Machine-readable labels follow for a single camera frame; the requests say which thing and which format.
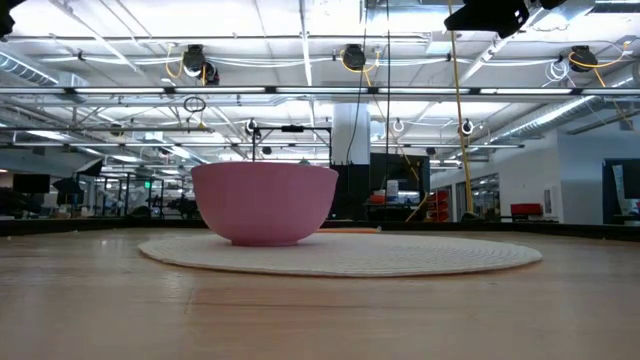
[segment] wooden table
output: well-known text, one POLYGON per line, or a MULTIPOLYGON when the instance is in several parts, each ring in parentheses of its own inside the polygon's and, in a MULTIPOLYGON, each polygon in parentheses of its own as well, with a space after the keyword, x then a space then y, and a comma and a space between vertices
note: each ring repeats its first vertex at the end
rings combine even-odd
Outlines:
POLYGON ((0 359, 638 359, 640 245, 441 233, 538 249, 477 275, 332 279, 144 258, 128 229, 0 239, 0 359))

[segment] duct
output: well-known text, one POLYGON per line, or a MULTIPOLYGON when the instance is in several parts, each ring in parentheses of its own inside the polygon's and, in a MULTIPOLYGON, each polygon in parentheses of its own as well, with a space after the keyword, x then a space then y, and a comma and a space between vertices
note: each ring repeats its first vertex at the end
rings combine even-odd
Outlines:
MULTIPOLYGON (((604 78, 609 87, 638 87, 640 86, 640 62, 628 65, 604 78)), ((511 137, 529 137, 539 135, 558 126, 583 117, 592 111, 597 112, 607 106, 607 101, 601 96, 583 96, 579 99, 560 104, 544 106, 528 115, 511 122, 509 129, 502 128, 492 134, 491 143, 504 142, 511 137)))
POLYGON ((0 45, 0 70, 38 86, 56 86, 58 84, 56 77, 47 74, 38 65, 12 53, 4 44, 0 45))

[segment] round woven placemat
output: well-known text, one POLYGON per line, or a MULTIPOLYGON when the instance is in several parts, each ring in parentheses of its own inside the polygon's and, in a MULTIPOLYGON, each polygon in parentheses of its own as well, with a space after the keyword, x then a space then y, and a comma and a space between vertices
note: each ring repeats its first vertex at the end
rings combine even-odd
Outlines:
POLYGON ((217 235, 147 241, 169 264, 250 273, 389 277, 505 269, 540 261, 524 246, 435 236, 314 234, 289 247, 237 247, 217 235))

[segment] wall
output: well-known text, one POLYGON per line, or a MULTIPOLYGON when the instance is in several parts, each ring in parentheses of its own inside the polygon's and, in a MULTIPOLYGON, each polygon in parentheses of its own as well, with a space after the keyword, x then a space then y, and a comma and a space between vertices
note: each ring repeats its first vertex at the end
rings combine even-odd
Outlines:
MULTIPOLYGON (((500 179, 500 212, 511 215, 511 204, 539 203, 544 200, 546 186, 557 186, 561 197, 560 162, 555 131, 544 139, 524 142, 524 149, 498 150, 488 163, 471 163, 471 178, 497 173, 500 179)), ((432 175, 432 188, 465 181, 462 170, 432 175)), ((561 201, 558 220, 563 221, 561 201)))
POLYGON ((92 159, 85 154, 63 153, 57 148, 47 148, 44 156, 34 155, 29 149, 4 149, 0 150, 0 169, 69 177, 92 159))
MULTIPOLYGON (((613 112, 600 112, 607 118, 613 112)), ((602 225, 602 162, 604 159, 640 158, 640 136, 620 131, 617 123, 579 135, 566 130, 599 121, 580 119, 558 130, 564 219, 569 224, 602 225)))

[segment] ceiling light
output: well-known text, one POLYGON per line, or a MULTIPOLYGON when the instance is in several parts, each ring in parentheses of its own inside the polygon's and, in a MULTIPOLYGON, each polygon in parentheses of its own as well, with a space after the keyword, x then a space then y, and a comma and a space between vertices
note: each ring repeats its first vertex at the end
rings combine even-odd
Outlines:
POLYGON ((163 94, 163 88, 76 88, 78 94, 163 94))
POLYGON ((263 93, 263 87, 178 87, 175 88, 178 94, 240 94, 240 93, 263 93))
POLYGON ((191 158, 191 154, 187 150, 185 150, 185 149, 183 149, 183 148, 181 148, 179 146, 173 146, 173 147, 166 148, 166 149, 169 150, 170 152, 180 156, 183 159, 190 159, 191 158))
POLYGON ((140 162, 140 161, 142 161, 142 160, 140 160, 139 158, 137 158, 135 156, 111 155, 111 157, 116 159, 116 160, 120 160, 120 161, 124 161, 124 162, 140 162))
POLYGON ((34 131, 27 131, 27 132, 31 135, 36 135, 36 136, 44 137, 51 140, 60 140, 60 141, 67 140, 66 136, 53 131, 34 130, 34 131))
POLYGON ((118 143, 71 143, 69 144, 69 146, 74 146, 74 147, 85 147, 85 146, 89 146, 89 147, 118 147, 121 144, 118 143))
MULTIPOLYGON (((640 89, 612 89, 607 88, 607 95, 640 95, 640 89)), ((583 95, 591 95, 591 94, 602 94, 603 89, 584 89, 582 90, 583 95)))
POLYGON ((95 151, 93 149, 89 149, 89 148, 85 148, 85 147, 81 147, 80 149, 82 149, 84 152, 87 152, 87 153, 92 154, 92 155, 98 155, 98 156, 103 156, 104 155, 103 153, 101 153, 99 151, 95 151))
MULTIPOLYGON (((387 93, 391 93, 391 94, 434 94, 434 95, 440 95, 440 94, 455 94, 456 93, 456 89, 452 89, 452 88, 380 88, 378 89, 378 92, 381 94, 387 94, 387 93)), ((462 88, 460 89, 460 94, 468 94, 469 93, 469 89, 467 88, 462 88)))
POLYGON ((171 86, 177 86, 176 83, 174 83, 173 80, 171 80, 169 78, 162 78, 162 79, 160 79, 160 81, 169 83, 169 84, 171 84, 171 86))
POLYGON ((63 88, 57 87, 28 87, 28 88, 0 88, 0 94, 64 94, 63 88))
POLYGON ((276 92, 288 94, 357 94, 366 92, 366 88, 357 87, 277 87, 276 92))
POLYGON ((21 147, 63 147, 63 143, 11 143, 13 146, 21 147))
POLYGON ((480 94, 487 95, 558 95, 569 94, 573 89, 481 89, 480 94))
POLYGON ((402 132, 402 130, 404 130, 404 123, 400 121, 399 118, 397 118, 396 122, 393 123, 393 130, 396 132, 402 132))

